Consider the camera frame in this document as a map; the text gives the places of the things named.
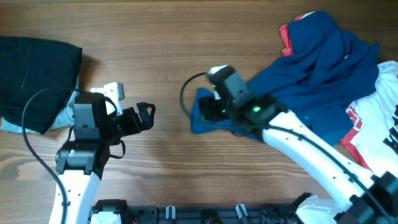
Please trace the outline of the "blue polo shirt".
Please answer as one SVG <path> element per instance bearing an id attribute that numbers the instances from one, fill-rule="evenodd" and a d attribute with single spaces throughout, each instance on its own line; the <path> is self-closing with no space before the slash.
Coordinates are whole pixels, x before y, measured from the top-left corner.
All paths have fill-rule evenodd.
<path id="1" fill-rule="evenodd" d="M 315 11 L 287 24 L 292 54 L 246 85 L 283 102 L 316 135 L 335 145 L 353 127 L 346 108 L 376 91 L 378 44 L 369 44 Z"/>

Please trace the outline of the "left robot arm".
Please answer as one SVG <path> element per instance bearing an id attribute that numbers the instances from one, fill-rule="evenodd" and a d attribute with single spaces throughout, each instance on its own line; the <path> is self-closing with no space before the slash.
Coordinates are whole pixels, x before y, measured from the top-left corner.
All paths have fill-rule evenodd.
<path id="1" fill-rule="evenodd" d="M 99 210 L 91 205 L 100 185 L 104 167 L 113 157 L 112 146 L 124 146 L 125 136 L 139 134 L 154 125 L 155 105 L 140 102 L 136 108 L 126 108 L 122 114 L 108 114 L 106 103 L 111 99 L 102 93 L 82 93 L 75 98 L 75 125 L 55 156 L 56 189 L 50 216 L 51 223 L 87 223 L 93 215 L 96 222 L 112 218 L 127 223 L 126 202 L 107 200 Z"/>

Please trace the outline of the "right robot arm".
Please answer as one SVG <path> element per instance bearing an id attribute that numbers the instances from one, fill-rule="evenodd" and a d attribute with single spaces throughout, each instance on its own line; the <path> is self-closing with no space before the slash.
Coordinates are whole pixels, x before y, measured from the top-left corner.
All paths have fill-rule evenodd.
<path id="1" fill-rule="evenodd" d="M 330 146 L 271 95 L 256 96 L 229 65 L 213 67 L 206 77 L 214 94 L 202 98 L 200 121 L 220 129 L 254 135 L 278 149 L 312 176 L 330 195 L 309 195 L 295 208 L 302 223 L 397 223 L 397 177 L 376 175 Z"/>

